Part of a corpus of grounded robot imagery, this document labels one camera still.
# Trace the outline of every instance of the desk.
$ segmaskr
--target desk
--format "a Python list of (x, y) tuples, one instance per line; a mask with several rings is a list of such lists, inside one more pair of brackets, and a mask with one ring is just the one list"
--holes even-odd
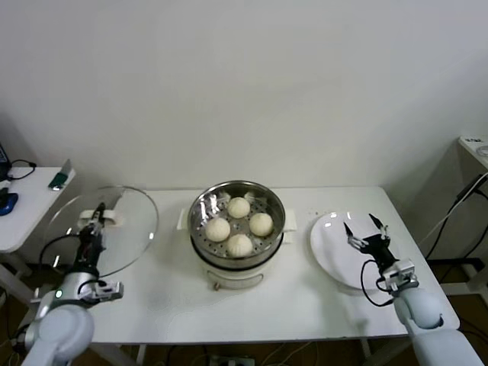
[[(31, 168), (12, 168), (13, 176), (22, 176)], [(60, 168), (40, 168), (20, 181), (13, 181), (9, 191), (19, 195), (18, 202), (12, 212), (0, 217), (0, 254), (2, 259), (12, 265), (18, 272), (14, 276), (5, 267), (0, 265), (0, 286), (18, 298), (26, 305), (30, 304), (33, 292), (19, 277), (30, 274), (31, 270), (13, 252), (19, 249), (25, 239), (35, 229), (46, 212), (64, 192), (51, 191), (47, 185), (53, 180)], [(72, 170), (68, 185), (75, 172)]]
[[(95, 319), (93, 342), (234, 343), (405, 335), (393, 307), (373, 307), (361, 291), (336, 282), (316, 263), (310, 229), (322, 214), (341, 210), (371, 212), (389, 225), (400, 257), (412, 259), (421, 287), (438, 295), (444, 306), (447, 325), (459, 327), (456, 313), (383, 189), (274, 192), (295, 212), (294, 242), (279, 249), (269, 276), (258, 286), (213, 291), (188, 233), (176, 229), (181, 209), (200, 191), (149, 191), (159, 208), (159, 232), (139, 261), (111, 276), (124, 283), (124, 297), (90, 309)], [(386, 296), (372, 295), (377, 302)]]

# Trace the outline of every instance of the power strip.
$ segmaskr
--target power strip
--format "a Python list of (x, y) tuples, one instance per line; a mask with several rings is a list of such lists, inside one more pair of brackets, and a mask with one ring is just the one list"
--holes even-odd
[(488, 137), (486, 136), (461, 136), (459, 143), (472, 156), (488, 169)]
[(255, 366), (255, 362), (252, 358), (211, 355), (209, 366)]

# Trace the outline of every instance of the cable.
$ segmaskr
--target cable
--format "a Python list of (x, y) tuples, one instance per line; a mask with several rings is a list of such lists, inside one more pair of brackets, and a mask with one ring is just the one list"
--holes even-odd
[[(480, 244), (484, 241), (487, 233), (488, 233), (488, 225), (486, 225), (483, 234), (481, 234), (481, 237), (478, 240), (478, 242), (475, 244), (475, 246), (468, 253), (463, 255), (462, 259), (466, 259), (472, 252), (474, 252), (478, 248), (478, 246), (480, 246)], [(449, 267), (449, 269), (444, 273), (444, 275), (439, 280), (439, 283), (443, 282), (443, 280), (448, 276), (449, 272), (451, 272), (454, 267), (456, 267), (456, 265), (452, 265), (451, 267)]]
[(368, 294), (366, 293), (366, 290), (364, 289), (364, 268), (366, 267), (366, 264), (367, 263), (376, 263), (375, 260), (373, 259), (368, 259), (365, 263), (363, 263), (363, 266), (361, 268), (361, 289), (363, 290), (363, 294), (366, 296), (366, 298), (368, 299), (368, 301), (370, 303), (372, 303), (373, 305), (375, 305), (376, 307), (387, 307), (388, 305), (391, 305), (393, 303), (393, 299), (389, 299), (388, 301), (384, 302), (384, 303), (375, 303), (369, 296)]
[(88, 281), (85, 281), (85, 282), (83, 282), (82, 284), (80, 284), (78, 286), (77, 294), (80, 294), (82, 292), (82, 288), (86, 284), (101, 284), (102, 286), (105, 286), (107, 284), (107, 282), (102, 281), (102, 280), (88, 280)]
[(320, 352), (319, 352), (319, 343), (318, 342), (315, 342), (315, 352), (316, 352), (315, 366), (319, 366)]
[(193, 361), (190, 363), (190, 366), (194, 366), (194, 365), (195, 365), (195, 363), (196, 363), (196, 362), (197, 362), (199, 359), (201, 359), (202, 357), (207, 357), (207, 356), (210, 356), (210, 355), (209, 355), (208, 353), (203, 353), (202, 355), (199, 355), (199, 356), (195, 357), (195, 358), (193, 359)]
[(21, 356), (15, 352), (13, 355), (10, 356), (10, 358), (8, 359), (8, 366), (12, 366), (11, 362), (12, 362), (12, 357), (13, 356), (17, 356), (17, 361), (15, 362), (14, 366), (17, 366), (18, 365), (18, 362), (21, 360)]
[(291, 352), (291, 353), (288, 355), (288, 357), (286, 357), (286, 358), (285, 358), (285, 359), (284, 359), (282, 362), (279, 362), (279, 363), (278, 363), (278, 366), (284, 366), (284, 363), (285, 363), (286, 361), (288, 361), (288, 360), (291, 358), (291, 356), (293, 356), (294, 354), (296, 354), (296, 353), (300, 352), (302, 349), (304, 349), (305, 347), (307, 347), (307, 346), (309, 346), (309, 345), (311, 345), (311, 344), (312, 344), (312, 342), (308, 342), (308, 343), (305, 343), (304, 345), (302, 345), (302, 346), (298, 347), (297, 349), (295, 349), (294, 351), (292, 351), (292, 352)]
[(485, 177), (487, 177), (487, 176), (488, 176), (488, 173), (481, 175), (481, 177), (476, 181), (476, 183), (474, 183), (474, 185), (469, 189), (469, 191), (460, 200), (459, 199), (456, 200), (457, 203), (452, 207), (451, 212), (448, 213), (446, 216), (444, 216), (442, 218), (442, 220), (440, 220), (438, 223), (436, 223), (434, 225), (434, 227), (432, 227), (432, 229), (427, 233), (427, 235), (424, 236), (424, 238), (422, 240), (420, 240), (419, 246), (421, 246), (425, 242), (425, 240), (427, 238), (429, 238), (435, 232), (435, 230), (439, 227), (439, 225), (442, 225), (444, 223), (444, 221), (446, 221), (456, 211), (456, 209), (459, 207), (459, 205), (463, 203), (463, 201), (471, 194), (471, 192), (474, 191), (475, 189), (477, 189), (478, 183), (480, 183), (482, 180), (484, 180)]
[(271, 357), (273, 357), (274, 355), (276, 355), (284, 346), (286, 345), (286, 343), (283, 343), (281, 344), (278, 348), (276, 348), (272, 353), (270, 353), (269, 355), (267, 355), (265, 357), (265, 359), (263, 360), (263, 362), (261, 363), (262, 366), (265, 366), (266, 364), (266, 361), (269, 360)]
[(169, 350), (168, 350), (168, 353), (166, 354), (166, 366), (169, 366), (169, 358), (171, 357), (171, 352), (173, 352), (173, 350), (176, 348), (176, 345), (172, 345)]
[(447, 217), (446, 217), (444, 223), (442, 223), (441, 229), (439, 230), (439, 233), (437, 234), (437, 238), (435, 238), (434, 245), (430, 248), (429, 253), (427, 253), (427, 255), (425, 256), (425, 259), (428, 259), (430, 257), (432, 252), (434, 252), (435, 247), (438, 245), (439, 240), (440, 240), (441, 235), (442, 235), (442, 232), (444, 231), (444, 228), (449, 221), (449, 216), (451, 215), (451, 212), (453, 211), (454, 207), (456, 206), (456, 203), (457, 203), (457, 201), (454, 201), (451, 208), (448, 210)]
[(386, 288), (382, 288), (380, 286), (380, 282), (384, 281), (384, 278), (383, 277), (380, 277), (376, 280), (376, 288), (380, 291), (383, 291), (383, 292), (388, 292), (388, 290)]
[(477, 326), (475, 326), (472, 322), (470, 322), (469, 320), (463, 318), (462, 316), (458, 316), (459, 317), (459, 320), (461, 322), (464, 322), (466, 323), (467, 325), (469, 325), (471, 328), (474, 328), (475, 330), (477, 330), (479, 333), (483, 334), (483, 336), (486, 337), (486, 339), (488, 339), (488, 334), (486, 334), (485, 331), (483, 331), (481, 328), (478, 328)]
[(8, 357), (5, 359), (5, 361), (2, 362), (2, 366), (6, 366), (7, 363), (10, 361), (10, 357), (12, 357), (12, 355), (14, 354), (15, 352), (12, 352), (10, 355), (8, 355)]
[(14, 165), (16, 162), (25, 162), (32, 168), (32, 170), (30, 172), (28, 172), (27, 174), (22, 175), (21, 177), (9, 176), (8, 177), (9, 181), (20, 181), (21, 179), (28, 177), (29, 175), (31, 175), (32, 173), (34, 173), (36, 171), (37, 164), (35, 162), (29, 162), (29, 161), (24, 160), (24, 159), (17, 159), (17, 160), (14, 160), (13, 162), (11, 162), (11, 164)]
[(61, 235), (61, 236), (58, 236), (57, 238), (54, 238), (53, 240), (49, 241), (44, 247), (43, 247), (43, 250), (40, 251), (40, 254), (39, 254), (39, 271), (41, 271), (43, 269), (43, 257), (44, 257), (44, 253), (45, 251), (52, 245), (54, 244), (55, 242), (59, 242), (61, 239), (66, 239), (66, 238), (75, 238), (75, 237), (78, 237), (78, 234), (65, 234), (65, 235)]
[(484, 194), (481, 190), (475, 189), (474, 193), (479, 194), (481, 197), (484, 197), (486, 200), (488, 200), (488, 196)]
[(471, 332), (470, 330), (464, 330), (464, 329), (460, 329), (459, 330), (461, 333), (463, 334), (471, 334), (473, 336), (476, 336), (480, 341), (482, 341), (485, 345), (488, 345), (488, 340), (485, 339), (481, 334), (478, 334), (476, 332)]

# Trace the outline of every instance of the pot handle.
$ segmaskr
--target pot handle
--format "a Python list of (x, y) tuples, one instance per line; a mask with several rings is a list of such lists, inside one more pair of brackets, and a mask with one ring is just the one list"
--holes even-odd
[(181, 210), (176, 229), (177, 231), (188, 230), (188, 208)]

